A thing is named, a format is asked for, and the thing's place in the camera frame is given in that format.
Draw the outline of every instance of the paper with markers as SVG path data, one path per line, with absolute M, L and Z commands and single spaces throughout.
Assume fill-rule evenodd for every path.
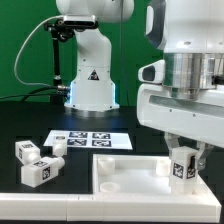
M 57 131 L 52 130 L 44 146 L 53 146 L 55 137 L 65 136 L 68 147 L 108 148 L 132 150 L 127 133 L 85 132 L 85 131 Z

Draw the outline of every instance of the metal bracket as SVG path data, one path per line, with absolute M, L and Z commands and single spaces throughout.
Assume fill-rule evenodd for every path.
M 214 149 L 214 146 L 209 145 L 204 142 L 198 142 L 197 147 L 199 148 L 199 151 L 195 156 L 195 169 L 200 171 L 200 170 L 205 169 L 206 158 L 209 156 L 211 151 Z
M 165 138 L 166 144 L 168 146 L 169 157 L 171 159 L 171 157 L 172 157 L 172 149 L 180 147 L 180 144 L 179 144 L 180 136 L 174 135 L 174 134 L 171 134 L 171 133 L 168 133 L 168 132 L 165 132 L 164 138 Z

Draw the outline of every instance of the black cable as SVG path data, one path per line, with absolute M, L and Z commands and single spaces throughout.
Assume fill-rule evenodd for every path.
M 57 87 L 56 86 L 47 86 L 47 87 L 43 87 L 43 88 L 33 90 L 33 91 L 29 92 L 26 96 L 24 96 L 21 99 L 21 102 L 26 101 L 30 97 L 29 96 L 30 94 L 35 94 L 35 93 L 39 93 L 39 92 L 43 92 L 43 91 L 47 91 L 47 90 L 52 90 L 52 89 L 57 89 Z
M 120 25 L 120 54 L 121 54 L 121 67 L 122 67 L 122 77 L 123 82 L 126 90 L 126 97 L 127 97 L 127 104 L 130 106 L 130 100 L 129 100 L 129 91 L 128 91 L 128 81 L 127 81 L 127 75 L 125 70 L 125 62 L 124 62 L 124 46 L 123 46 L 123 10 L 124 10 L 124 0 L 121 0 L 121 25 Z
M 17 97 L 24 97 L 24 96 L 33 97 L 33 96 L 53 96 L 53 95 L 59 95 L 59 94 L 56 94 L 56 93 L 45 93 L 45 94 L 11 95 L 11 96 L 3 96 L 3 97 L 0 97 L 0 100 L 10 99 L 10 98 L 17 98 Z

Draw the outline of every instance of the cable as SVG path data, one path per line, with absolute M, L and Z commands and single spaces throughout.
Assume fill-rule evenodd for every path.
M 10 99 L 10 98 L 17 98 L 17 97 L 33 97 L 33 96 L 54 96 L 54 95 L 58 95 L 55 93 L 45 93 L 45 94 L 22 94 L 22 95 L 11 95 L 11 96 L 3 96 L 0 97 L 0 100 L 5 100 L 5 99 Z
M 128 91 L 128 81 L 127 81 L 127 75 L 125 70 L 125 62 L 124 62 L 124 46 L 123 46 L 123 22 L 124 22 L 124 16 L 123 16 L 123 10 L 124 10 L 124 0 L 121 0 L 121 25 L 120 25 L 120 54 L 121 54 L 121 66 L 122 66 L 122 77 L 123 82 L 125 85 L 126 90 L 126 96 L 127 96 L 127 104 L 130 106 L 130 100 L 129 100 L 129 91 Z
M 57 86 L 47 86 L 47 87 L 43 87 L 43 88 L 40 88 L 40 89 L 36 89 L 36 90 L 33 90 L 31 92 L 29 92 L 27 95 L 31 95 L 31 94 L 35 94 L 35 93 L 39 93 L 39 92 L 43 92 L 43 91 L 47 91 L 47 90 L 52 90 L 52 89 L 58 89 Z M 29 96 L 24 96 L 20 101 L 21 102 L 24 102 L 26 101 L 26 99 L 28 99 Z
M 50 17 L 46 20 L 44 20 L 43 22 L 41 22 L 31 33 L 30 35 L 27 37 L 27 39 L 24 41 L 22 47 L 20 48 L 19 50 L 19 53 L 16 57 L 16 60 L 15 60 L 15 64 L 14 64 L 14 74 L 15 74 L 15 77 L 16 79 L 23 85 L 27 85 L 27 86 L 49 86 L 48 84 L 45 84 L 45 83 L 27 83 L 27 82 L 23 82 L 19 76 L 18 76 L 18 72 L 17 72 L 17 67 L 18 67 L 18 62 L 19 62 L 19 59 L 21 57 L 21 54 L 24 50 L 24 48 L 26 47 L 27 43 L 29 42 L 29 40 L 31 39 L 31 37 L 34 35 L 34 33 L 43 25 L 45 24 L 46 22 L 50 21 L 50 20 L 53 20 L 53 19 L 60 19 L 60 18 L 63 18 L 63 16 L 54 16 L 54 17 Z

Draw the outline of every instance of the black panel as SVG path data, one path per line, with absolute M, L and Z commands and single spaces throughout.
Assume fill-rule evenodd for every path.
M 147 37 L 151 44 L 158 48 L 163 40 L 164 22 L 166 13 L 166 1 L 165 0 L 152 0 L 149 4 L 154 10 L 153 28 L 152 31 L 147 34 Z
M 144 81 L 153 82 L 155 80 L 156 70 L 154 66 L 147 67 L 143 70 L 142 77 Z

